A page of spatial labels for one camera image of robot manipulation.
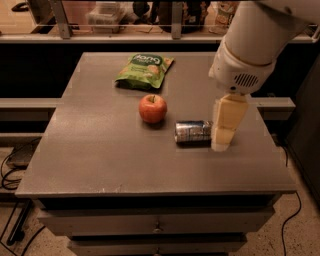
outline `drawer handle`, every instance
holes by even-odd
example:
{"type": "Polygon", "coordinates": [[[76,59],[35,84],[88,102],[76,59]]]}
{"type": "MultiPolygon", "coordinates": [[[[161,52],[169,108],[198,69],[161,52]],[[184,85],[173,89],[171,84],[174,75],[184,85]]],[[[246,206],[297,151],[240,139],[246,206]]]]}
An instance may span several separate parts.
{"type": "Polygon", "coordinates": [[[162,228],[160,228],[160,223],[159,222],[157,222],[156,223],[156,227],[155,227],[155,229],[152,231],[154,234],[159,234],[159,233],[161,233],[163,231],[163,229],[162,228]]]}

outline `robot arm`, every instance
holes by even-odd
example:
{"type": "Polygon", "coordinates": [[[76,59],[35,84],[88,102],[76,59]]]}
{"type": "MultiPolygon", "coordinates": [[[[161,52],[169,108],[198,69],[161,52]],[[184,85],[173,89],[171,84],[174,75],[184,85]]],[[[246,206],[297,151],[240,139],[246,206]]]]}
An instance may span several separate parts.
{"type": "Polygon", "coordinates": [[[320,24],[318,0],[242,1],[215,55],[209,76],[227,95],[214,106],[212,148],[228,148],[248,107],[244,95],[260,89],[287,43],[320,24]]]}

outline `lying can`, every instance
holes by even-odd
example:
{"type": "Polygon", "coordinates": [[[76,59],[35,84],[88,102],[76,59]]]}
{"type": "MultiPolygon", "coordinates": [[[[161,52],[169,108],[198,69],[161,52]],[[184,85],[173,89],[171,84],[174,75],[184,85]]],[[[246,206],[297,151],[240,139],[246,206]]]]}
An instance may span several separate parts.
{"type": "Polygon", "coordinates": [[[174,138],[177,143],[210,141],[212,121],[178,121],[174,138]]]}

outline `apple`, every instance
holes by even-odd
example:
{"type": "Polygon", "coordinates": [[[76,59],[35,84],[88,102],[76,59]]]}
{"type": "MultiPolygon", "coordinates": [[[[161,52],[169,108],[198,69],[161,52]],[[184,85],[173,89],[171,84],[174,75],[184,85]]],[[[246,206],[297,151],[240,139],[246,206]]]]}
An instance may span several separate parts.
{"type": "Polygon", "coordinates": [[[158,123],[164,119],[166,113],[167,103],[159,95],[145,95],[139,102],[139,114],[146,123],[158,123]]]}

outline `green snack bag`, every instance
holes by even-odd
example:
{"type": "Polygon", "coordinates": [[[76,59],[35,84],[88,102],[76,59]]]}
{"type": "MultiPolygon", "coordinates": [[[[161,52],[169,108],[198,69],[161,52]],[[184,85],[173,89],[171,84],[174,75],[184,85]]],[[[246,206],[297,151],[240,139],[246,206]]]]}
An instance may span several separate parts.
{"type": "Polygon", "coordinates": [[[173,60],[174,58],[149,53],[134,54],[119,72],[116,81],[119,86],[130,89],[158,89],[173,60]]]}

